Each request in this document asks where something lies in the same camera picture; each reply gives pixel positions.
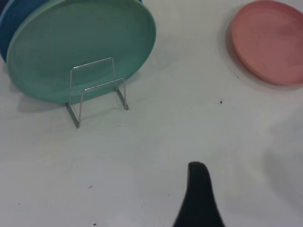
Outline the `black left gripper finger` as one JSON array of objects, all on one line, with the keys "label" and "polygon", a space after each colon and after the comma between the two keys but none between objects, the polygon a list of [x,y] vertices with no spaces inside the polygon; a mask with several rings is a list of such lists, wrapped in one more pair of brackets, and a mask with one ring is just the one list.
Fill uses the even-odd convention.
[{"label": "black left gripper finger", "polygon": [[223,227],[209,171],[201,162],[188,164],[187,190],[175,227]]}]

